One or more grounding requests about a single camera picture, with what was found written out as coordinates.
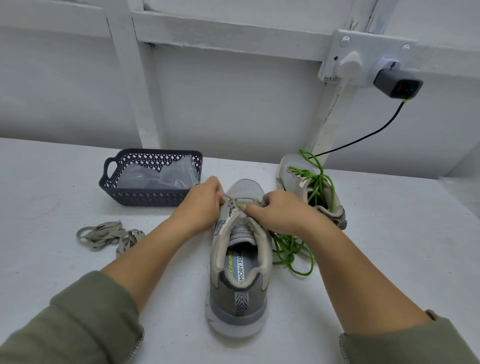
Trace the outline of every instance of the hand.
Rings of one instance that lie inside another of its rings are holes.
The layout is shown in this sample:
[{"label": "hand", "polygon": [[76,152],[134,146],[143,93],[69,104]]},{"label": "hand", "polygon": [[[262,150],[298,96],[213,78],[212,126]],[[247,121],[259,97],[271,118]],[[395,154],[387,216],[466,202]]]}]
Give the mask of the hand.
[{"label": "hand", "polygon": [[242,210],[271,231],[299,237],[310,222],[318,224],[317,219],[323,216],[297,196],[284,190],[267,193],[262,200],[262,207],[244,205]]},{"label": "hand", "polygon": [[170,218],[179,221],[188,230],[189,237],[193,237],[212,227],[218,220],[224,195],[218,178],[210,177],[190,189]]}]

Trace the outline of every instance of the plastic bag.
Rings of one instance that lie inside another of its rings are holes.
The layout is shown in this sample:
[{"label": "plastic bag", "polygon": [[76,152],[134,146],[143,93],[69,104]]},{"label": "plastic bag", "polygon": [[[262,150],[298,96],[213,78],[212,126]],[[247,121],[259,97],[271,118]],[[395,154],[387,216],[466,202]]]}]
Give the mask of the plastic bag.
[{"label": "plastic bag", "polygon": [[117,188],[154,190],[189,189],[199,183],[193,158],[187,155],[164,166],[160,173],[136,163],[129,164],[117,182]]}]

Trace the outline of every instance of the shoe insole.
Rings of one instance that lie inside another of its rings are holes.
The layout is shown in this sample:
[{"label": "shoe insole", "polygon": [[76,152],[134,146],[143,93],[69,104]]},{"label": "shoe insole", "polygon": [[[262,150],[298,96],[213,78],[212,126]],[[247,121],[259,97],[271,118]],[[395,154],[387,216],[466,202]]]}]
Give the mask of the shoe insole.
[{"label": "shoe insole", "polygon": [[238,243],[227,249],[225,270],[238,283],[243,283],[253,268],[258,267],[258,248],[250,243]]}]

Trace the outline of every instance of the shoe tongue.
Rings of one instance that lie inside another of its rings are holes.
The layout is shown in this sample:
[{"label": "shoe tongue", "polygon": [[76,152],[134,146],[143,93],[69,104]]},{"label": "shoe tongue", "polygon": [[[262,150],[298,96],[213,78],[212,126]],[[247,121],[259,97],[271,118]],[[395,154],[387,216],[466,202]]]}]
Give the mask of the shoe tongue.
[{"label": "shoe tongue", "polygon": [[250,226],[248,226],[245,219],[246,215],[241,212],[237,224],[232,228],[232,232],[230,233],[230,241],[228,242],[228,246],[234,246],[240,243],[257,245],[253,231],[250,229]]}]

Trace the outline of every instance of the black cable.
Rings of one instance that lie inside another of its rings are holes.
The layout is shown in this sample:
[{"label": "black cable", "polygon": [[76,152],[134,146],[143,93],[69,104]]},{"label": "black cable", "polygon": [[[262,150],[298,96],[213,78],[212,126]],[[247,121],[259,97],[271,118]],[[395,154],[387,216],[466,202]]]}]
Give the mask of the black cable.
[{"label": "black cable", "polygon": [[370,137],[370,136],[372,136],[372,135],[375,135],[375,134],[381,132],[381,131],[382,131],[383,129],[385,129],[388,125],[390,125],[390,123],[391,123],[393,120],[395,120],[396,116],[398,115],[398,113],[400,112],[400,110],[402,110],[402,107],[403,107],[403,105],[405,105],[406,102],[407,102],[406,100],[403,100],[402,103],[400,104],[400,106],[398,107],[398,109],[395,111],[395,114],[393,114],[392,118],[388,121],[388,123],[385,124],[384,126],[382,126],[380,129],[378,129],[376,132],[370,133],[370,134],[368,134],[368,135],[366,135],[366,136],[364,136],[364,137],[362,137],[362,138],[360,138],[360,139],[357,139],[357,140],[354,141],[354,142],[345,144],[344,146],[339,146],[338,148],[329,150],[328,152],[323,152],[323,153],[320,153],[320,154],[315,154],[315,156],[318,157],[318,156],[322,156],[322,155],[324,155],[324,154],[328,154],[328,153],[335,152],[335,151],[337,151],[337,150],[343,149],[343,148],[345,148],[345,147],[347,147],[347,146],[350,146],[350,145],[352,145],[352,144],[361,142],[363,139],[367,139],[368,137]]}]

